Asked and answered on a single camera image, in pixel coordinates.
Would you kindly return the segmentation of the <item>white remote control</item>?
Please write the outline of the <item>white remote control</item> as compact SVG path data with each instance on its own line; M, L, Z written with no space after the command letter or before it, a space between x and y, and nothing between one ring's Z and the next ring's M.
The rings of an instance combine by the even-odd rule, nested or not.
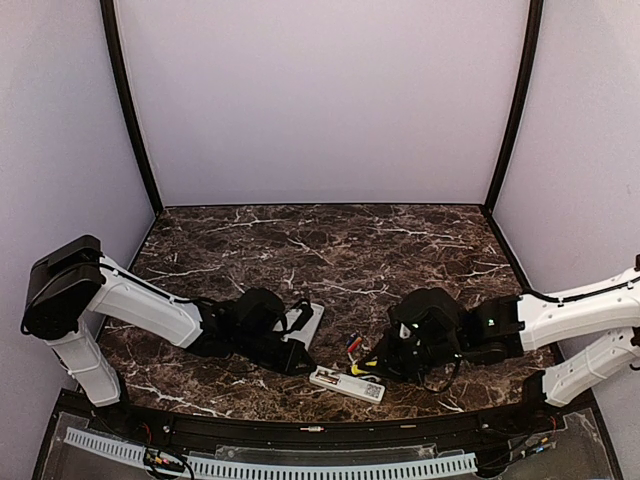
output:
M340 376L340 382L337 385L328 384L316 379L316 374L319 371L328 371L332 374ZM347 374L339 373L337 371L318 366L314 372L309 375L309 381L311 384L326 388L327 390L339 393L351 398L363 400L373 404L380 404L386 388L383 385L356 378Z

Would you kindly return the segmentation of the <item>grey remote control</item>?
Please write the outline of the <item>grey remote control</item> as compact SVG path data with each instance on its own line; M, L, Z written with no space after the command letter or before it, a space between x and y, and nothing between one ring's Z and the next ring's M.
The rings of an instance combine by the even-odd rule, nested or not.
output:
M304 344L309 350L311 342L316 334L324 315L325 308L317 303L310 303L309 306L301 308L292 307L285 312L287 328L283 341L297 340Z

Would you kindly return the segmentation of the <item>yellow handle screwdriver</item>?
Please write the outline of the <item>yellow handle screwdriver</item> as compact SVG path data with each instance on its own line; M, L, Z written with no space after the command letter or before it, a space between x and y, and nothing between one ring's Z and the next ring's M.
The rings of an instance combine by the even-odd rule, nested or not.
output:
M351 366L351 374L355 377L364 377L367 375L371 375L371 372L367 370L362 370L358 367L357 364L353 364Z

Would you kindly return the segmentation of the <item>red battery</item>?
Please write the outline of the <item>red battery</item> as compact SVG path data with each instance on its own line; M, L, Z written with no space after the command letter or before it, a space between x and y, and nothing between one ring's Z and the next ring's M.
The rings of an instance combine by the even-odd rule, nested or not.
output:
M348 352L353 352L355 349L357 349L357 348L358 348L358 346L361 344L361 342L362 342L362 338L361 338L361 337L356 338L356 339L352 342L352 344L349 346L349 348L348 348Z

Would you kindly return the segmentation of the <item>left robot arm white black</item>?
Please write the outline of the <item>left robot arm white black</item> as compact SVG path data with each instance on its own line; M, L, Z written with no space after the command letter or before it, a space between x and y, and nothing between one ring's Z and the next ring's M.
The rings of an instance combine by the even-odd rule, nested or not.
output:
M87 312L148 331L192 355L239 355L297 376L316 369L308 348L324 309L306 298L286 307L264 288L250 288L236 300L179 297L119 266L92 235L39 259L30 271L21 333L44 341L91 404L103 407L103 421L131 436L141 427L140 412L124 400L123 382L84 323Z

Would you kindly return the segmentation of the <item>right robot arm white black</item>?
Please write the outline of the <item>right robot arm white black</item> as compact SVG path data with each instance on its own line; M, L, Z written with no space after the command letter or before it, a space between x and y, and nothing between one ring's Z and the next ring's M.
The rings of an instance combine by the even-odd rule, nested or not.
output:
M528 289L472 309L442 288L420 288L388 310L390 326L356 371L421 383L445 364L493 365L552 343L588 334L598 339L564 362L526 379L527 397L510 413L521 434L534 432L582 392L639 357L639 269L543 294Z

